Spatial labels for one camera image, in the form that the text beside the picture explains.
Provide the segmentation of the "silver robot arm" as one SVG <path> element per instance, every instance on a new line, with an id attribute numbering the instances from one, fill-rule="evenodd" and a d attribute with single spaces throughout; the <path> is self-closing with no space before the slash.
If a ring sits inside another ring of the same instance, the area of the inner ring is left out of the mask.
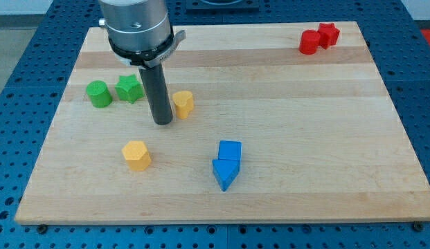
<path id="1" fill-rule="evenodd" d="M 175 32 L 164 0 L 99 0 L 111 49 L 127 65 L 153 68 L 186 38 Z"/>

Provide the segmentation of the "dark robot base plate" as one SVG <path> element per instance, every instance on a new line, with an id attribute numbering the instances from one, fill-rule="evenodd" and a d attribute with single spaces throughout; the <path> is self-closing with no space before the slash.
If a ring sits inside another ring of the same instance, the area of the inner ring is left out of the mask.
<path id="1" fill-rule="evenodd" d="M 258 11 L 260 0 L 185 0 L 186 12 Z"/>

